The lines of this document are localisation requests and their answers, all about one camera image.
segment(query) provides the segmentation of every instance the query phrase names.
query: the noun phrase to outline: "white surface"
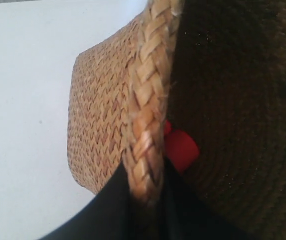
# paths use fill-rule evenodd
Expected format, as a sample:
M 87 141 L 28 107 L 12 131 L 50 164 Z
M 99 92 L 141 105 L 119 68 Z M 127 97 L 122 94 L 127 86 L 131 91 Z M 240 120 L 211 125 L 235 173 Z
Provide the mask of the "white surface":
M 138 14 L 145 0 L 0 4 L 0 240 L 52 231 L 93 197 L 66 157 L 76 56 Z

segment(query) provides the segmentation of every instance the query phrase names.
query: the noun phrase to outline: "braided straw band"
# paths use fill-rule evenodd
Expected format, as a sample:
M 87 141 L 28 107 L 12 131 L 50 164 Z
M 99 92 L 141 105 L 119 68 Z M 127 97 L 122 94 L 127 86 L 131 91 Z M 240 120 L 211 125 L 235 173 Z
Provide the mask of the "braided straw band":
M 163 185 L 163 125 L 182 0 L 149 0 L 129 83 L 129 146 L 123 155 L 132 195 L 153 206 Z

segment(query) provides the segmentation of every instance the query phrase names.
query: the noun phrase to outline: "red object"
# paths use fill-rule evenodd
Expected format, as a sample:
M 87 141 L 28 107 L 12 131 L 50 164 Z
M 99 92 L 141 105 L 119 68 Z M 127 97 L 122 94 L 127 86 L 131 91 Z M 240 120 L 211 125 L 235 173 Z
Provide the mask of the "red object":
M 179 173 L 183 173 L 199 156 L 193 139 L 184 131 L 173 130 L 166 121 L 164 126 L 165 153 Z

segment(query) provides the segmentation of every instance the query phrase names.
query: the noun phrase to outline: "white table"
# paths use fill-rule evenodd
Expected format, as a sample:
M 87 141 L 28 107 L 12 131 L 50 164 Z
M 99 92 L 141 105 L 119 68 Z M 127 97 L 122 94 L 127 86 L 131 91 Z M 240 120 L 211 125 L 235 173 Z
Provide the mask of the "white table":
M 72 178 L 67 106 L 76 56 L 126 25 L 145 0 L 0 4 L 0 240 L 32 240 L 93 194 Z

